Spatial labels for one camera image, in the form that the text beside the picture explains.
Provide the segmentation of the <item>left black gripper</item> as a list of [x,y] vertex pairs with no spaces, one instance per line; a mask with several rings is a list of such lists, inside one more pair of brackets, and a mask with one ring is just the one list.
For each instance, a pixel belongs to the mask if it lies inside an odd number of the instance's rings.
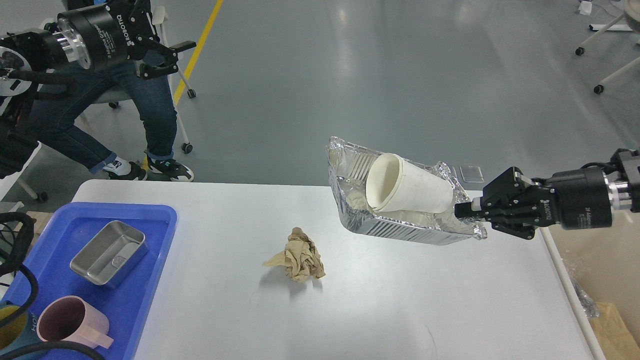
[[[152,31],[150,0],[129,0],[127,19],[135,31]],[[68,63],[90,71],[102,71],[130,60],[132,44],[125,18],[112,13],[107,2],[68,9],[57,14],[55,39]],[[167,47],[154,39],[135,39],[132,58],[139,60],[137,75],[142,80],[173,75],[180,71],[178,54],[196,48],[192,40]],[[160,56],[159,64],[148,64],[144,57],[151,51]]]

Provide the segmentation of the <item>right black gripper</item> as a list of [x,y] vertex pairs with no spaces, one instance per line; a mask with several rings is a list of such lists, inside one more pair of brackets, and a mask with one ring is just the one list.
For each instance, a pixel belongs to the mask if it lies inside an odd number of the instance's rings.
[[[527,218],[528,222],[507,223],[494,218],[529,216],[540,208],[541,218]],[[512,166],[487,184],[482,196],[456,203],[454,215],[485,218],[492,229],[525,240],[534,239],[538,225],[560,224],[565,230],[587,230],[613,224],[608,179],[596,166],[556,172],[550,178],[540,178],[540,184]]]

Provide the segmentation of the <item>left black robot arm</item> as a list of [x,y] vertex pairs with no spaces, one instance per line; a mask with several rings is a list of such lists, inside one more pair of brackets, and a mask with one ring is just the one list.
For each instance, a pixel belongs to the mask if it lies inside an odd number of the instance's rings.
[[23,170],[38,146],[29,119],[35,100],[59,101],[74,95],[73,78],[60,73],[76,63],[88,71],[104,71],[138,62],[142,80],[179,71],[178,55],[194,41],[167,46],[156,30],[161,13],[148,0],[107,0],[57,15],[55,31],[28,29],[1,38],[1,177]]

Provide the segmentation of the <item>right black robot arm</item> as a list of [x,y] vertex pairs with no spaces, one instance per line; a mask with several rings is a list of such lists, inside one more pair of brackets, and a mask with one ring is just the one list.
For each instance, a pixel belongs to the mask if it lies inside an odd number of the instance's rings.
[[609,228],[615,211],[639,212],[639,166],[639,151],[625,148],[608,162],[588,162],[549,178],[528,178],[512,166],[483,187],[480,197],[457,203],[454,214],[521,239],[555,224],[565,230]]

